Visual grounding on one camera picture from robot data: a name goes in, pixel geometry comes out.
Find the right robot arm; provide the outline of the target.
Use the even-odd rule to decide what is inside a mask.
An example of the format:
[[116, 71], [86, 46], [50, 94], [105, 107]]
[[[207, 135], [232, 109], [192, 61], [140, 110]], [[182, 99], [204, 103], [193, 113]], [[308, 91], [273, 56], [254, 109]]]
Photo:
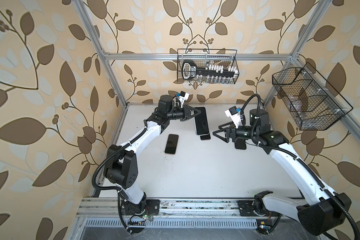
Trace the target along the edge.
[[225, 111], [230, 122], [220, 125], [213, 135], [222, 141], [235, 143], [235, 147], [245, 150], [251, 140], [254, 146], [263, 149], [288, 174], [298, 187], [303, 199], [277, 195], [273, 191], [263, 191], [254, 196], [253, 211], [258, 216], [276, 212], [296, 220], [312, 235], [325, 235], [348, 220], [354, 231], [354, 238], [360, 239], [357, 223], [349, 213], [351, 199], [338, 194], [327, 185], [297, 154], [289, 140], [279, 131], [271, 129], [269, 114], [262, 109], [250, 110], [250, 124], [245, 124], [243, 109], [231, 107]]

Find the purple phone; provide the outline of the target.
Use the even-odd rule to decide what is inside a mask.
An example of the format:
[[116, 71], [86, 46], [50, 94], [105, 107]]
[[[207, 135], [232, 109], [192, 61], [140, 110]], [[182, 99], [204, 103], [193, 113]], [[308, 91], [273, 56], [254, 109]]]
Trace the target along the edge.
[[210, 134], [202, 135], [202, 136], [200, 136], [200, 139], [201, 139], [202, 141], [210, 140], [210, 139], [211, 139], [211, 136], [210, 136]]

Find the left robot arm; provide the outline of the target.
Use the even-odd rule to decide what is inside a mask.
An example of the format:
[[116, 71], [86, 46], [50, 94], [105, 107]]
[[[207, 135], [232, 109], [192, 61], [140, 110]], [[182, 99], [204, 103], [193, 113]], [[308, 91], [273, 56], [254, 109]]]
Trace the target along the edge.
[[121, 198], [133, 205], [144, 207], [146, 193], [136, 183], [138, 156], [156, 137], [164, 132], [170, 121], [188, 121], [201, 114], [200, 110], [186, 104], [189, 94], [180, 92], [174, 97], [163, 95], [153, 113], [144, 120], [144, 127], [120, 146], [109, 147], [105, 160], [97, 169], [103, 171], [108, 187], [96, 186], [100, 191], [115, 190]]

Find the black phone case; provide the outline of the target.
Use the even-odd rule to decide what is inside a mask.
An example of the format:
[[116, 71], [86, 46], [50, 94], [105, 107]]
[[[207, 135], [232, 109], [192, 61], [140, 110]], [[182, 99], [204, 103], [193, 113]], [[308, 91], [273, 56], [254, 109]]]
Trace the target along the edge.
[[247, 143], [244, 139], [237, 139], [235, 141], [235, 149], [237, 150], [246, 150], [247, 149]]

